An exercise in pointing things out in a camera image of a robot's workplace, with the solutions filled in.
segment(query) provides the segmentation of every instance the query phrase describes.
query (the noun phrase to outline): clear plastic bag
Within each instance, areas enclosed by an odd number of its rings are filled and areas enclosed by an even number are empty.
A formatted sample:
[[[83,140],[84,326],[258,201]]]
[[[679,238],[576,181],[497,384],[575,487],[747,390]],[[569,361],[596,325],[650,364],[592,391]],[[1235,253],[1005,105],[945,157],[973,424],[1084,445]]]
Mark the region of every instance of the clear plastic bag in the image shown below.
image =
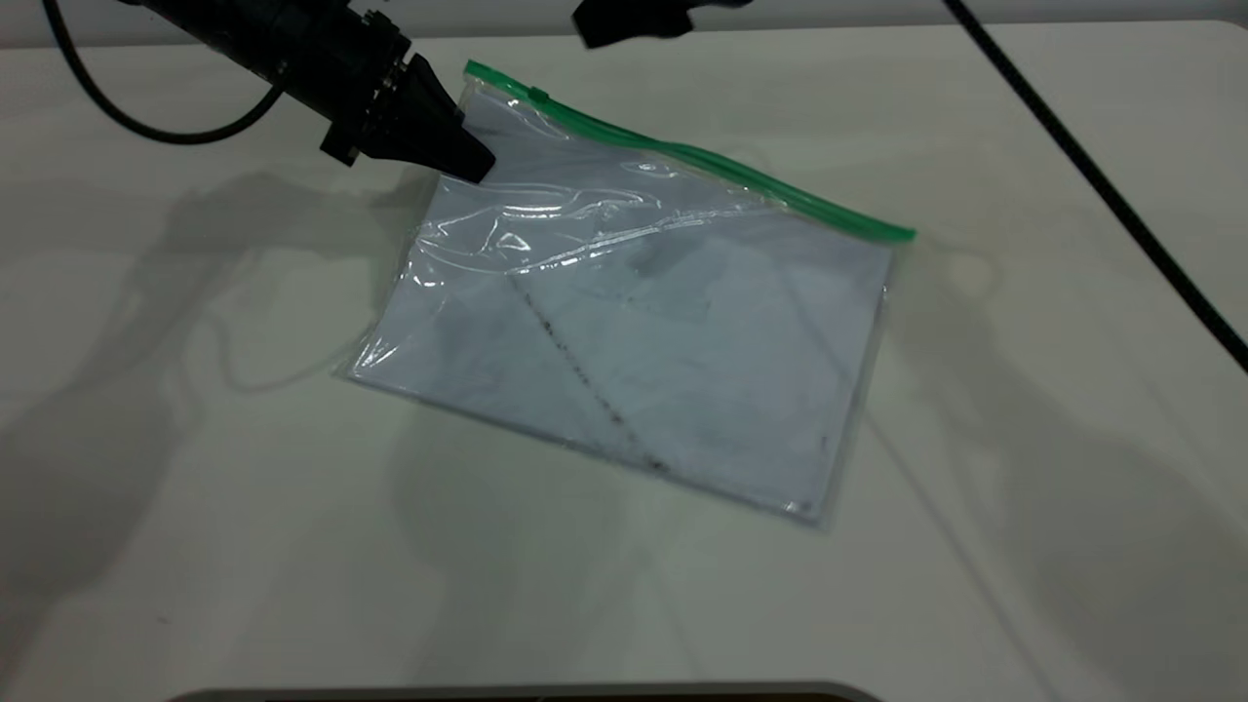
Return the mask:
[[[498,165],[441,179],[348,375],[817,520],[894,250],[489,79],[463,107]]]

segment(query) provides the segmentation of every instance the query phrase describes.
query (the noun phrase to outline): white table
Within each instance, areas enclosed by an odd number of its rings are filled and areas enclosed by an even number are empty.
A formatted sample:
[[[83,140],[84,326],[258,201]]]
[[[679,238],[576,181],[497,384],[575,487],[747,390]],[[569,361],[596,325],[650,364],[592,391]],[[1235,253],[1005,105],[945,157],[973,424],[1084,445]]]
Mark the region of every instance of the white table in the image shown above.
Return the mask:
[[[1248,36],[1000,30],[1248,330]],[[837,680],[1248,695],[1248,380],[953,27],[423,41],[922,231],[824,531],[332,376],[426,172],[283,100],[175,149],[0,52],[0,698]],[[170,127],[263,91],[87,52]]]

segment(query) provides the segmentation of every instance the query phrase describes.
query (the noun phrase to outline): green zipper seal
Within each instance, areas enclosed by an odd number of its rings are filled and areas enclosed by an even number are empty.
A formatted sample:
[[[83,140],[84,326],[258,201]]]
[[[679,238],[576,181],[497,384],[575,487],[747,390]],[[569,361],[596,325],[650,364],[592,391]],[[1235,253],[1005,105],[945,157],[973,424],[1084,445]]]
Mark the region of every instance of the green zipper seal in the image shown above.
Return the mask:
[[[819,220],[832,229],[845,234],[876,241],[881,244],[904,244],[915,237],[915,230],[889,224],[875,217],[869,217],[854,210],[841,207],[829,202],[817,195],[794,187],[784,181],[776,180],[745,164],[734,161],[728,156],[721,156],[714,151],[676,144],[673,141],[660,141],[629,131],[624,127],[604,122],[584,112],[577,111],[567,105],[557,102],[550,96],[537,89],[494,70],[477,61],[468,61],[464,75],[474,77],[503,92],[527,102],[542,114],[558,121],[568,131],[625,149],[640,149],[655,151],[678,161],[689,164],[699,170],[719,176],[726,181],[735,182],[758,192],[765,197],[778,200],[785,206],[801,212],[809,217]]]

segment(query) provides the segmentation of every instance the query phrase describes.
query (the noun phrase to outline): black mechanical part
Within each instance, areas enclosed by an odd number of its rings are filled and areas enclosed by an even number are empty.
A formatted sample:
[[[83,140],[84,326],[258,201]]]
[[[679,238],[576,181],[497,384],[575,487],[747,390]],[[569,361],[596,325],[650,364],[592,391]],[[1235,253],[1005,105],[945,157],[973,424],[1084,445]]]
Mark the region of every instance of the black mechanical part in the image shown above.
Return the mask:
[[[343,164],[364,154],[472,182],[494,166],[428,61],[406,60],[411,40],[381,12],[361,16],[349,0],[122,1],[154,10],[272,84],[271,95],[285,91],[328,119],[321,147]]]
[[[706,5],[744,7],[753,0],[584,0],[572,15],[589,49],[635,36],[675,39],[694,30],[689,11]]]
[[[121,1],[126,5],[139,4],[139,0]],[[145,125],[144,122],[127,115],[125,110],[114,104],[112,100],[109,100],[104,91],[100,90],[100,86],[95,84],[95,79],[92,79],[91,74],[86,70],[86,65],[82,64],[82,59],[79,56],[77,49],[74,46],[74,39],[70,36],[70,30],[65,26],[65,17],[61,16],[61,7],[56,0],[44,0],[44,14],[47,15],[47,24],[52,30],[52,37],[56,40],[56,45],[60,47],[61,55],[65,56],[65,62],[69,64],[70,72],[74,74],[74,77],[77,80],[79,85],[82,86],[82,90],[86,91],[91,101],[119,125],[137,134],[139,136],[151,139],[152,141],[193,146],[230,139],[231,136],[242,132],[251,125],[258,122],[260,119],[268,114],[268,110],[271,110],[282,96],[282,89],[275,85],[268,94],[265,95],[263,100],[248,110],[246,115],[221,129],[187,134],[165,131],[162,129]]]

